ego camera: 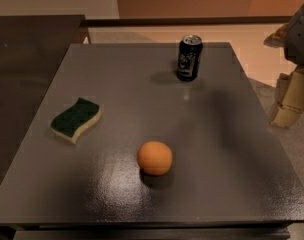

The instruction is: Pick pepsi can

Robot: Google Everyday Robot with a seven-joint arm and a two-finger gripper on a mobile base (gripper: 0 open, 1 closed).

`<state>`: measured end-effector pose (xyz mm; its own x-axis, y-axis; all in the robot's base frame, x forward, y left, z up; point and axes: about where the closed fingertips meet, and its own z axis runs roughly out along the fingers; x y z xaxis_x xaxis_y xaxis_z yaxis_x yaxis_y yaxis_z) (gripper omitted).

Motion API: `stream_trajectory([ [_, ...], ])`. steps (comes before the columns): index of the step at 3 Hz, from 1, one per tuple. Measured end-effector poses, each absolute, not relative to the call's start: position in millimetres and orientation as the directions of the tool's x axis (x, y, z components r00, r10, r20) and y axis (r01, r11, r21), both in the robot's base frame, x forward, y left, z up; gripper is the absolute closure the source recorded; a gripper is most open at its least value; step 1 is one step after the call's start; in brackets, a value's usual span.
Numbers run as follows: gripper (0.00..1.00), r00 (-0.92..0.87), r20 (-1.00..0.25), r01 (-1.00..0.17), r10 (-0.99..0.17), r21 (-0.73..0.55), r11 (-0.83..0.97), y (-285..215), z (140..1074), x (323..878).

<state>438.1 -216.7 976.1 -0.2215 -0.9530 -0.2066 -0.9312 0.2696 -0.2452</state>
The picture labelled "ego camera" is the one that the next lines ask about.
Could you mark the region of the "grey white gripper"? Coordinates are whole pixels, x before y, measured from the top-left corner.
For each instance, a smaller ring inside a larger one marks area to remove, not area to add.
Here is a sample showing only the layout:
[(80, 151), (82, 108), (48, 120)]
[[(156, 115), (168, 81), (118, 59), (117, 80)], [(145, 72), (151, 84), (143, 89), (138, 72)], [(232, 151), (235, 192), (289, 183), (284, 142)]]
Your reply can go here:
[(290, 128), (304, 113), (304, 3), (288, 25), (284, 24), (270, 34), (263, 44), (272, 48), (284, 47), (285, 58), (298, 65), (290, 74), (279, 75), (269, 114), (271, 125)]

